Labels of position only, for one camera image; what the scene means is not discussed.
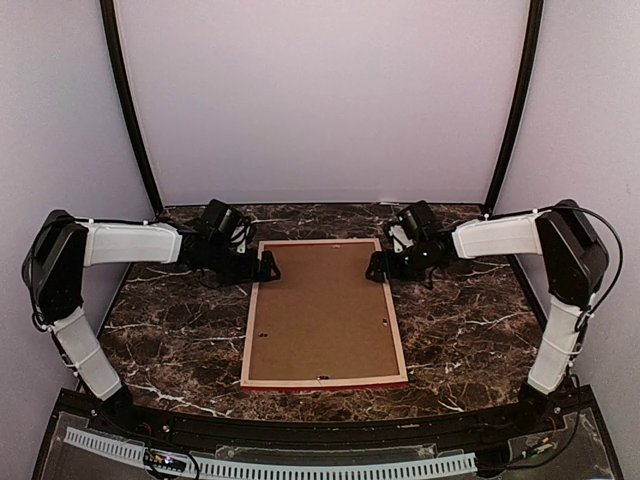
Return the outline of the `black corner post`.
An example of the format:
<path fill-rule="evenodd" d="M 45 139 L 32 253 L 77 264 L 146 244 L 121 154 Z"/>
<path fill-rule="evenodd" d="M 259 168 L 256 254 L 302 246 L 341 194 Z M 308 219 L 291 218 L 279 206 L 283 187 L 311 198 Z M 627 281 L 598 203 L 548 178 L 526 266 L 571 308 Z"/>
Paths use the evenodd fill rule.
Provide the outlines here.
<path fill-rule="evenodd" d="M 112 75 L 130 145 L 151 209 L 158 214 L 163 211 L 164 205 L 152 172 L 134 105 L 119 32 L 116 4 L 112 0 L 100 0 L 99 5 Z"/>
<path fill-rule="evenodd" d="M 543 0 L 531 0 L 529 2 L 523 48 L 513 98 L 496 165 L 483 203 L 484 212 L 489 215 L 493 214 L 496 209 L 515 148 L 533 73 L 543 10 Z"/>

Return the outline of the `left black corner post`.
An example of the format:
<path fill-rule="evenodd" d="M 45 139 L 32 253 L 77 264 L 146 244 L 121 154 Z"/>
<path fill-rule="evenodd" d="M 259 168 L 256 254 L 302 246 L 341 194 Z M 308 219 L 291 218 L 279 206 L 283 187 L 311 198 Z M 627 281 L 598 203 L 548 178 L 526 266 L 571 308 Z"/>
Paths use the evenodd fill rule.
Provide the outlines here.
<path fill-rule="evenodd" d="M 134 105 L 119 32 L 116 4 L 112 0 L 100 0 L 99 5 L 112 75 L 130 145 L 151 209 L 158 214 L 163 211 L 164 205 L 152 172 Z"/>

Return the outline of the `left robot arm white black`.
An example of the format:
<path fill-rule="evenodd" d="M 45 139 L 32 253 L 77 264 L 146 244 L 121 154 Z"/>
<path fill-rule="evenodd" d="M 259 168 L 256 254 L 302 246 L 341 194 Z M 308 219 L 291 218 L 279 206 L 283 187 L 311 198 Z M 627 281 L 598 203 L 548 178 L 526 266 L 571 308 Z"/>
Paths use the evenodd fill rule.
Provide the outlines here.
<path fill-rule="evenodd" d="M 120 436 L 141 427 L 131 393 L 105 353 L 89 320 L 85 290 L 97 269 L 133 264 L 181 265 L 210 271 L 221 285 L 280 278 L 274 255 L 249 247 L 254 227 L 208 215 L 190 224 L 81 218 L 53 210 L 22 264 L 34 327 L 51 336 L 65 365 L 103 405 L 101 417 Z"/>

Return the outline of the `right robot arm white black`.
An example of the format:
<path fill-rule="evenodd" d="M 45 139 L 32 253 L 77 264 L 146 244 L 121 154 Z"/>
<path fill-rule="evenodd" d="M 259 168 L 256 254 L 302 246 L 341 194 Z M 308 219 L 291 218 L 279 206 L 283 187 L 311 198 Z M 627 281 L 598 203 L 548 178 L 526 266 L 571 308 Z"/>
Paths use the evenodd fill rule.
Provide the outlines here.
<path fill-rule="evenodd" d="M 425 201 L 401 210 L 385 227 L 391 246 L 374 252 L 366 279 L 422 281 L 454 260 L 533 254 L 544 261 L 550 311 L 534 363 L 510 424 L 534 432 L 549 416 L 550 397 L 568 377 L 590 319 L 611 293 L 602 285 L 608 250 L 593 227 L 601 215 L 572 199 L 554 205 L 443 225 Z"/>

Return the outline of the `right black corner post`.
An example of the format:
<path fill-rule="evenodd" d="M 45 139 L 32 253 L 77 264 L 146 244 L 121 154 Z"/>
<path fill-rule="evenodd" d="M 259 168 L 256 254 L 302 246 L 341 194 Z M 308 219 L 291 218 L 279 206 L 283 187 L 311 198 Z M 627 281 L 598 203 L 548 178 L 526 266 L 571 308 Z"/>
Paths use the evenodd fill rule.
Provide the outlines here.
<path fill-rule="evenodd" d="M 523 48 L 513 98 L 496 165 L 483 203 L 484 212 L 489 215 L 493 214 L 496 209 L 515 148 L 533 73 L 543 10 L 543 0 L 531 0 L 529 2 Z"/>

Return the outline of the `black front rail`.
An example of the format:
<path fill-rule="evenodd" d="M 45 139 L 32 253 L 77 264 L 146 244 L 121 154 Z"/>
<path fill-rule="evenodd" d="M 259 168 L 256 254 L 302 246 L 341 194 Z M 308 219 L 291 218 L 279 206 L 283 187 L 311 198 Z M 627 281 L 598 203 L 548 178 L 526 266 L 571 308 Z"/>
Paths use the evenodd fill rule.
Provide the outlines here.
<path fill-rule="evenodd" d="M 588 387 L 559 394 L 534 416 L 518 404 L 469 413 L 364 422 L 274 422 L 191 415 L 132 405 L 120 419 L 86 394 L 63 389 L 54 410 L 78 415 L 108 433 L 131 433 L 154 446 L 200 452 L 222 446 L 329 450 L 434 444 L 444 450 L 499 449 L 521 435 L 548 432 L 552 440 L 570 434 L 575 413 L 593 399 Z"/>

